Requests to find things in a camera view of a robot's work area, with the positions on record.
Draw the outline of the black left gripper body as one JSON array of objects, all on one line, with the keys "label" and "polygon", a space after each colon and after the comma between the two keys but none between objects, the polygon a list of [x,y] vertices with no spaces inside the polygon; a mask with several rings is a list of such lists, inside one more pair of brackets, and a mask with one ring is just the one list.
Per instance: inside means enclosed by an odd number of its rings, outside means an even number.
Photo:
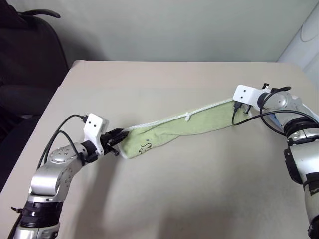
[{"label": "black left gripper body", "polygon": [[103,147],[103,150],[104,150],[104,154],[108,154],[108,153],[111,153],[115,156],[118,156],[119,155],[119,152],[113,147],[109,146],[109,139],[110,139],[111,135],[110,135],[110,131],[109,132],[106,132],[105,134],[101,135],[100,137],[100,142],[101,142],[101,145]]}]

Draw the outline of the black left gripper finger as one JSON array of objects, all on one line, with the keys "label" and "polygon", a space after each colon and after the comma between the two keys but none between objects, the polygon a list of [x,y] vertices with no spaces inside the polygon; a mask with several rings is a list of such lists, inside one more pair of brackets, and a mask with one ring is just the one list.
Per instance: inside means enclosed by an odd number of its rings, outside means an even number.
[{"label": "black left gripper finger", "polygon": [[110,135],[112,136],[112,138],[117,138],[117,137],[126,138],[128,134],[129,134],[129,132],[123,128],[116,128],[116,129],[110,131]]},{"label": "black left gripper finger", "polygon": [[109,146],[113,147],[114,145],[119,144],[126,137],[127,137],[127,135],[114,135],[114,136],[111,136],[110,139],[109,139]]}]

